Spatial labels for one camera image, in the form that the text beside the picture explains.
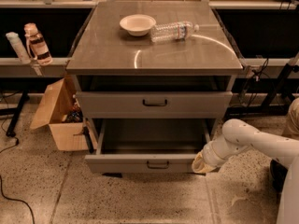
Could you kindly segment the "tan robot base cover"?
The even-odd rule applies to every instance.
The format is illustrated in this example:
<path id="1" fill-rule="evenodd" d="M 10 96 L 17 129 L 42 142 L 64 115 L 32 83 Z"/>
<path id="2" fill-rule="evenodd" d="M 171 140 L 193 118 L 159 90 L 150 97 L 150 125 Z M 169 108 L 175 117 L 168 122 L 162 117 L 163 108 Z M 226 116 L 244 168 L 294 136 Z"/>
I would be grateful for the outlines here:
<path id="1" fill-rule="evenodd" d="M 299 98 L 296 98 L 289 106 L 282 135 L 299 140 Z"/>

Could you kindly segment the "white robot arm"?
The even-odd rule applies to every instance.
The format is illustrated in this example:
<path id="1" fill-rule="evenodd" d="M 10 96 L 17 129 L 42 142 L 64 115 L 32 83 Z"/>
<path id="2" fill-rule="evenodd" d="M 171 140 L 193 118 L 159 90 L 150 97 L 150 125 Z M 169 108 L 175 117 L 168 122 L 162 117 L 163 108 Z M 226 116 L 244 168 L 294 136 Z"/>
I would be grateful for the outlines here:
<path id="1" fill-rule="evenodd" d="M 281 193 L 277 224 L 299 224 L 299 141 L 264 133 L 240 119 L 229 119 L 222 133 L 195 156 L 192 170 L 204 174 L 221 167 L 233 155 L 250 148 L 288 169 Z"/>

